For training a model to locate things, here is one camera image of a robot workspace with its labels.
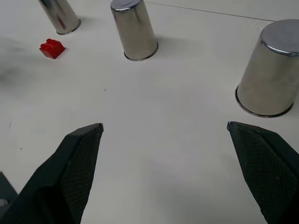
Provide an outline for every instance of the stainless steel cup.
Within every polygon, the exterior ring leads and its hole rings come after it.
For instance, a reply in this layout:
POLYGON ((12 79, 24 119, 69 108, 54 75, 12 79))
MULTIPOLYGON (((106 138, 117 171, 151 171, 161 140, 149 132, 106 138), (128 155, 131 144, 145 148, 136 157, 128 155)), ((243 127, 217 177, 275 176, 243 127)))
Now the stainless steel cup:
POLYGON ((266 26, 235 91, 239 105, 260 117, 287 113, 299 90, 299 20, 266 26))
POLYGON ((142 61, 153 56, 158 50, 158 43, 144 1, 113 0, 110 7, 125 57, 142 61))
POLYGON ((56 32, 66 35, 81 24, 67 0, 38 0, 52 22, 56 32))

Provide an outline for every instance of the metal cup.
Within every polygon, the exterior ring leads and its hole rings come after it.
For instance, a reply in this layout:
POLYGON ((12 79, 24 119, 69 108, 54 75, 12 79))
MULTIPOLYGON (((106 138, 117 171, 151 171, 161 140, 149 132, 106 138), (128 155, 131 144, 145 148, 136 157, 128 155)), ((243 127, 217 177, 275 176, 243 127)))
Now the metal cup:
POLYGON ((110 7, 125 57, 142 61, 153 56, 158 50, 158 43, 144 1, 113 0, 110 7))
POLYGON ((38 0, 60 35, 69 34, 81 24, 67 0, 38 0))
POLYGON ((299 90, 299 20, 266 26, 235 91, 239 105, 259 117, 291 110, 299 90))

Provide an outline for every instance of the red lego brick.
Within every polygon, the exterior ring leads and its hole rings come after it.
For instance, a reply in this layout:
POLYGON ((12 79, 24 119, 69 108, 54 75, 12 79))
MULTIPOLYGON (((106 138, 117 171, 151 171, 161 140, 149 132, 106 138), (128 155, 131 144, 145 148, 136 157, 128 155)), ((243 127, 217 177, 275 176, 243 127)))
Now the red lego brick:
POLYGON ((46 57, 55 59, 65 50, 65 48, 62 46, 61 42, 48 39, 46 43, 41 45, 40 50, 46 57))

